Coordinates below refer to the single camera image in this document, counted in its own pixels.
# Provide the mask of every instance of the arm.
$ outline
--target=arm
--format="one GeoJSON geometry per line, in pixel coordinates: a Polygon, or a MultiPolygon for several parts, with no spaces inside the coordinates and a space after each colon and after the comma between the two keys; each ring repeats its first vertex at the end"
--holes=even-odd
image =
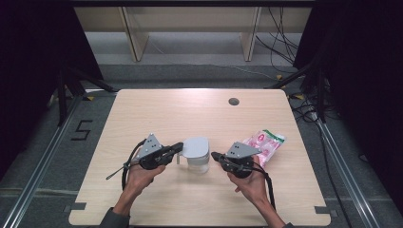
{"type": "MultiPolygon", "coordinates": [[[[259,163],[259,157],[254,156],[254,162],[259,163]]],[[[285,223],[277,214],[275,209],[267,199],[266,182],[263,174],[253,171],[251,175],[245,179],[238,179],[232,173],[227,173],[228,178],[237,185],[235,192],[241,191],[242,194],[258,209],[264,217],[269,227],[284,227],[285,223]]]]}
{"type": "Polygon", "coordinates": [[[134,200],[154,180],[154,177],[161,174],[164,169],[164,165],[160,165],[153,170],[145,170],[138,164],[131,165],[125,190],[119,197],[115,207],[107,211],[100,227],[125,228],[130,220],[130,208],[134,200]]]}

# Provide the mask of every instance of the hand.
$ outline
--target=hand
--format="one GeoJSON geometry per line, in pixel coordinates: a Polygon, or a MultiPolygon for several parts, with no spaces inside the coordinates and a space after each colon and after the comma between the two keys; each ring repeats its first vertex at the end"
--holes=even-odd
{"type": "Polygon", "coordinates": [[[154,181],[154,177],[161,174],[164,170],[165,165],[160,165],[153,170],[145,170],[138,164],[131,164],[124,192],[119,197],[118,202],[113,208],[113,212],[122,216],[128,216],[134,200],[154,181]]]}
{"type": "MultiPolygon", "coordinates": [[[[253,156],[254,163],[259,163],[259,157],[253,156]]],[[[228,172],[228,178],[237,188],[235,192],[241,191],[242,194],[253,204],[259,201],[267,201],[266,182],[262,173],[253,171],[249,177],[239,179],[234,174],[228,172]]]]}

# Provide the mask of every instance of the wooden table top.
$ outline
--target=wooden table top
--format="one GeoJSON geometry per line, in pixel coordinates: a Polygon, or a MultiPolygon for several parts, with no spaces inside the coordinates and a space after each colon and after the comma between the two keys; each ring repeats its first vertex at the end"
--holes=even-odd
{"type": "MultiPolygon", "coordinates": [[[[130,152],[149,133],[163,145],[191,137],[206,137],[210,152],[225,153],[268,129],[286,142],[266,164],[272,178],[276,207],[294,225],[328,225],[329,215],[286,96],[277,89],[124,89],[109,113],[104,131],[86,171],[72,210],[73,225],[97,225],[122,193],[121,175],[106,177],[122,167],[130,152]],[[229,99],[237,98],[238,105],[229,99]]],[[[210,159],[205,174],[187,170],[186,158],[176,158],[143,190],[131,210],[131,225],[152,226],[263,226],[258,210],[210,159]]]]}

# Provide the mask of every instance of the sleeve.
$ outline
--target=sleeve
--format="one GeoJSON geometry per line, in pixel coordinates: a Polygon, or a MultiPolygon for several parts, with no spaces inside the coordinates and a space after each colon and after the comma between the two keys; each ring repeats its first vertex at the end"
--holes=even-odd
{"type": "Polygon", "coordinates": [[[101,221],[100,228],[126,228],[130,217],[118,215],[112,211],[113,207],[107,210],[104,218],[101,221]]]}
{"type": "Polygon", "coordinates": [[[291,222],[287,223],[284,227],[282,228],[294,228],[294,225],[291,224],[291,222]]]}

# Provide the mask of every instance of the pink and white plastic bag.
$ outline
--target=pink and white plastic bag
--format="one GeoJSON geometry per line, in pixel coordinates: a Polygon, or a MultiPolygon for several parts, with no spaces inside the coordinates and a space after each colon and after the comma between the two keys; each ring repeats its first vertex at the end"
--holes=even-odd
{"type": "Polygon", "coordinates": [[[258,131],[251,138],[244,140],[243,143],[261,150],[261,153],[258,154],[259,163],[261,167],[264,167],[284,141],[284,136],[275,135],[264,129],[258,131]]]}

